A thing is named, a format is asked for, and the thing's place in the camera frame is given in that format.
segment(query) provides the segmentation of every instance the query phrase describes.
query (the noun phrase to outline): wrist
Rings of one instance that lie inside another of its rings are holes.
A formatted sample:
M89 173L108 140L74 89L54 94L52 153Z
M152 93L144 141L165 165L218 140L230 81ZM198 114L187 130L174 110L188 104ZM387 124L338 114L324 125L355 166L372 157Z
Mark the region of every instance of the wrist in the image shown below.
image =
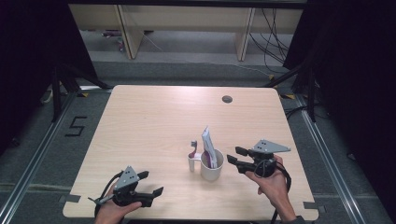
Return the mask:
M289 199L285 199L275 203L274 207L279 214L282 222L290 222L297 218Z

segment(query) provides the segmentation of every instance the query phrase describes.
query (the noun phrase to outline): aluminum rail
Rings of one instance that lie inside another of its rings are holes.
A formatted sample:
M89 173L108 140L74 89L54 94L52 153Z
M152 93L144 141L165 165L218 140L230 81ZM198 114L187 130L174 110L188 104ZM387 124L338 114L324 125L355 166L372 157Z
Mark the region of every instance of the aluminum rail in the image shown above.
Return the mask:
M296 96L297 96L298 105L299 106L305 105L303 96L299 94ZM307 111L305 110L303 110L303 118L306 126L308 127L309 132L311 132L312 137L314 138L320 156L325 163L329 175L332 178L332 182L334 183L338 195L340 196L341 201L343 202L346 212L349 215L349 218L351 219L352 223L357 223L357 224L367 223L361 213L361 209L359 208L358 203L353 197L349 187L347 186L345 179L343 178L340 170L337 167L337 164L332 158L332 153L328 149L323 137L321 136L317 124L315 122L312 122Z
M60 114L59 118L51 123L49 129L46 132L43 140L35 151L35 155L29 161L24 173L22 174L20 180L15 185L14 189L11 191L8 196L7 201L3 204L0 211L0 220L1 223L9 223L17 211L18 206L20 205L26 190L29 188L30 183L32 182L35 174L40 167L41 162L44 160L48 150L50 143L52 142L54 136L59 130L60 125L64 119L64 115L66 114L68 108L77 97L76 92L69 93L64 100L64 109Z

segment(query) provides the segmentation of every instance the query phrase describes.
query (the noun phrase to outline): finger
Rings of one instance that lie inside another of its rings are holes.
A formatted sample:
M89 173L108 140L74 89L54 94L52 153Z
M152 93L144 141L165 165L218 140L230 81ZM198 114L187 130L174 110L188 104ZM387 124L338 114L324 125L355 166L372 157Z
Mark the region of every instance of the finger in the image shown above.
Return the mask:
M259 194L259 195L262 194L262 189L260 187L257 189L257 194Z
M276 154L274 154L274 158L276 159L277 162L279 162L280 164L283 165L283 159L280 156L277 156Z
M141 206L142 206L142 203L141 203L141 202L136 202L136 203L128 204L128 205L125 206L124 208L125 208L125 210L128 211L128 213L130 213L130 212L133 212L134 210L138 209L138 208L141 207Z
M251 171L246 171L245 176L247 176L249 179L251 179L253 181L256 181L256 179L257 179L257 176L255 176L254 173Z

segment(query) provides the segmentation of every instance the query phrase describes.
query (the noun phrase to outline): black cable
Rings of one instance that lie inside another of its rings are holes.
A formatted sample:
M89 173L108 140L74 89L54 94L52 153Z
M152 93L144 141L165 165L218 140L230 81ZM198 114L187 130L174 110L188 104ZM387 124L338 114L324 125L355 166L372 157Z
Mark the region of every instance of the black cable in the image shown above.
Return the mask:
M105 186L105 189L103 190L102 195L100 196L99 199L96 199L96 200L93 200L93 199L91 199L91 198L89 198L89 199L95 202L95 201L100 201L100 200L102 200L103 198L105 198L105 195L106 195L107 190L108 190L108 188L110 187L111 183L113 183L113 181L114 181L116 178L120 178L120 176L122 175L122 173L123 173L123 171L119 172L118 174L114 175L113 178L110 179L110 181L108 181L108 183L107 183L107 185ZM100 205L99 203L97 203L96 206L95 206L95 211L94 211L94 216L95 216L95 217L98 215L98 212L99 212L99 210L100 210L100 207L101 207L101 205Z
M277 57L273 52L269 51L268 49L266 49L265 47L263 47L254 37L252 34L250 34L251 39L253 40L253 42L256 44L256 46L262 50L264 53L270 55L272 58L274 58L275 60L279 61L280 63L283 63L283 60L279 57Z
M286 178L286 189L289 193L289 190L291 188L291 177L288 173L288 171L286 171L285 166L283 166L283 164L276 162L277 164L281 165L282 167L277 166L276 169L280 170L280 172L282 172L283 176L285 176ZM277 211L275 210L273 217L271 219L271 224L275 224L276 222L276 218L277 218Z

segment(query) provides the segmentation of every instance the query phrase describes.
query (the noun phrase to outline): paper cup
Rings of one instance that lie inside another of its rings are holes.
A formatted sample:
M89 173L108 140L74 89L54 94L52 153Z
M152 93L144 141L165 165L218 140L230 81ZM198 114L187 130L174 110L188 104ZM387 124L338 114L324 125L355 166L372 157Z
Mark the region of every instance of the paper cup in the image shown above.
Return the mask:
M221 173L221 168L224 163L224 156L223 154L215 149L216 152L216 159L218 161L218 168L211 169L207 166L207 160L206 156L204 154L202 155L195 155L194 158L189 158L189 166L190 166L190 171L194 171L194 162L195 161L200 161L201 162L201 176L208 181L215 181L220 177Z

